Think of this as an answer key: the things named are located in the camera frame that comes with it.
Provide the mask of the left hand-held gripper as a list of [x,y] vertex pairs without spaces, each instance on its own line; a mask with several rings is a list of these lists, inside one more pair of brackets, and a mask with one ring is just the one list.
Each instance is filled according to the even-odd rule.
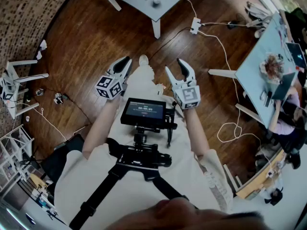
[[129,56],[119,58],[113,62],[95,86],[98,94],[108,100],[113,100],[118,95],[123,95],[127,89],[126,79],[131,67],[132,59]]

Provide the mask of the person's left forearm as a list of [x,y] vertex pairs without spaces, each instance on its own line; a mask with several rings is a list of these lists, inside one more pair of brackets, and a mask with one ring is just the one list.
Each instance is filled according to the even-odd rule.
[[112,124],[115,120],[115,115],[120,104],[121,97],[118,96],[113,100],[107,100],[100,114],[93,123],[89,133],[83,144],[82,154],[86,159],[89,159],[93,150],[105,144]]

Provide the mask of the person's right forearm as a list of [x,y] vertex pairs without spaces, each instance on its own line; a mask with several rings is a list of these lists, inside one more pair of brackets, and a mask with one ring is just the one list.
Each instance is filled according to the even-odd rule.
[[191,150],[197,157],[203,157],[210,147],[195,108],[185,109],[184,118],[189,134]]

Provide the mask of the black chest-mounted monitor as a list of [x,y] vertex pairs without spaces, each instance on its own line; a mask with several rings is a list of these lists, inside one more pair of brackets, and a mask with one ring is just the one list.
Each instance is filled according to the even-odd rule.
[[120,118],[121,124],[164,128],[166,102],[129,98]]

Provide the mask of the white power strip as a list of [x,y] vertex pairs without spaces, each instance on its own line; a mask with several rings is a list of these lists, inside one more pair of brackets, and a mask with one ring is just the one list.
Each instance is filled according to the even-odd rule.
[[191,25],[190,32],[196,35],[201,27],[201,20],[199,18],[194,17]]

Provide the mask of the light blue table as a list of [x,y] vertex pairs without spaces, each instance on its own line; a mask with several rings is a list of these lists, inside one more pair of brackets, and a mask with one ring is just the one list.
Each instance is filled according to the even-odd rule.
[[208,71],[211,75],[238,80],[257,112],[253,113],[245,107],[241,107],[240,110],[261,122],[266,128],[271,122],[275,109],[273,103],[266,107],[265,100],[261,100],[260,97],[263,92],[274,91],[275,87],[270,86],[261,76],[260,64],[264,62],[269,53],[280,54],[283,57],[285,73],[293,72],[297,75],[294,60],[285,44],[287,41],[283,20],[276,12],[254,48],[237,70],[210,69]]

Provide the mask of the black chest harness rig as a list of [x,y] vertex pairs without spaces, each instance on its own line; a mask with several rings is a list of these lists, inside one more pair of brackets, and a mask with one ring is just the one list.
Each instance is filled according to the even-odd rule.
[[182,195],[174,189],[166,180],[164,180],[158,168],[160,166],[170,167],[172,158],[168,154],[158,151],[157,144],[149,145],[146,143],[147,136],[145,131],[154,133],[160,132],[162,129],[167,130],[168,142],[171,142],[172,131],[177,128],[174,122],[175,109],[164,109],[161,123],[149,123],[152,119],[145,117],[144,123],[136,123],[135,127],[138,131],[134,136],[134,145],[120,145],[114,139],[106,140],[109,146],[109,153],[116,157],[116,164],[110,169],[105,180],[92,193],[89,199],[82,203],[79,212],[70,222],[71,230],[80,230],[89,217],[93,216],[100,203],[107,194],[115,186],[117,181],[121,180],[127,172],[136,171],[143,174],[145,181],[153,182],[154,186],[168,199],[182,197]]

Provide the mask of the brown dried bouquet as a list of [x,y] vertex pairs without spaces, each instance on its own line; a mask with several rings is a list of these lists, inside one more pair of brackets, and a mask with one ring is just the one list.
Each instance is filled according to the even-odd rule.
[[268,53],[266,59],[260,63],[262,78],[271,84],[279,85],[284,74],[284,60],[281,54]]

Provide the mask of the black chair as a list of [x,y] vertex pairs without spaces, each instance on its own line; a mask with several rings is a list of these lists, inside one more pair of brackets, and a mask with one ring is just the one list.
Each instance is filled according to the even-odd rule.
[[81,152],[83,144],[84,139],[80,134],[77,134],[67,142],[64,142],[61,147],[54,150],[50,156],[40,163],[40,166],[44,170],[45,174],[53,182],[50,185],[52,189],[55,189],[56,183],[64,170],[67,161],[67,154],[73,150]]

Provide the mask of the white chair base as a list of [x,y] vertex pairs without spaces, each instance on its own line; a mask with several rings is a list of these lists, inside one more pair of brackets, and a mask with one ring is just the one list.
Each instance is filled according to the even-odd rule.
[[259,39],[269,25],[272,18],[272,13],[263,6],[250,1],[246,2],[245,11],[247,12],[248,17],[251,19],[250,22],[247,22],[246,26],[256,28],[254,36],[256,39]]

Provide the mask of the dark open laptop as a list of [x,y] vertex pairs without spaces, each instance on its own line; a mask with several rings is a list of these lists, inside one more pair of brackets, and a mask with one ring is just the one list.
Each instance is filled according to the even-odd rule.
[[280,81],[277,89],[275,90],[274,94],[272,95],[273,100],[281,100],[285,99],[285,96],[290,89],[293,79],[295,78],[295,73],[285,74]]

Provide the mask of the laptop with lit screen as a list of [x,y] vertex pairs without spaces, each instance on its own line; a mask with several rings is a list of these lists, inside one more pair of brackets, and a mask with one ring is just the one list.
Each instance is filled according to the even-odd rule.
[[307,63],[300,44],[290,42],[287,42],[285,44],[291,54],[292,59],[294,60],[295,65],[297,67],[307,69]]

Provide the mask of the idle white gripper device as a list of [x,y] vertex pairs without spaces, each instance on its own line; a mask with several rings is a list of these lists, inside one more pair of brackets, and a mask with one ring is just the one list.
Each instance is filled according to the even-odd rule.
[[14,95],[14,91],[14,83],[9,83],[4,78],[0,78],[0,98],[2,100],[10,100]]

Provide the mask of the person's white clothing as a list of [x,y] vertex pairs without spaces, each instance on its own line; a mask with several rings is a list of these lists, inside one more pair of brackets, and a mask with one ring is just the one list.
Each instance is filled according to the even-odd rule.
[[[172,97],[157,95],[153,80],[154,71],[149,65],[139,66],[129,76],[127,90],[124,96],[120,96],[120,104],[107,139],[112,138],[121,145],[133,143],[132,128],[120,122],[128,98],[165,101],[167,106],[172,105]],[[149,141],[157,144],[161,153],[169,154],[172,158],[170,167],[159,168],[161,177],[196,209],[213,209],[229,214],[233,193],[217,152],[210,148],[203,157],[197,157],[191,150],[184,110],[176,109],[175,122],[177,129],[169,148],[166,147],[166,132],[148,135]],[[109,153],[107,142],[96,147],[89,159],[83,156],[82,151],[73,150],[67,154],[64,170],[55,188],[55,206],[66,224],[70,224],[82,203],[105,180],[116,161],[116,157]],[[153,182],[145,181],[141,172],[129,171],[117,181],[80,230],[106,230],[120,218],[148,209],[162,200],[170,199]]]

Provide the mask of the wooden desk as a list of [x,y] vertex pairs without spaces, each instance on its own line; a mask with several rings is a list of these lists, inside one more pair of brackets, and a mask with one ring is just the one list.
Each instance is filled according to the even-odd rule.
[[282,161],[285,157],[285,152],[283,149],[279,151],[267,162],[251,179],[249,179],[245,184],[240,186],[236,191],[236,195],[242,199],[247,199],[249,195],[260,190],[263,183],[275,173],[278,172],[277,163]]

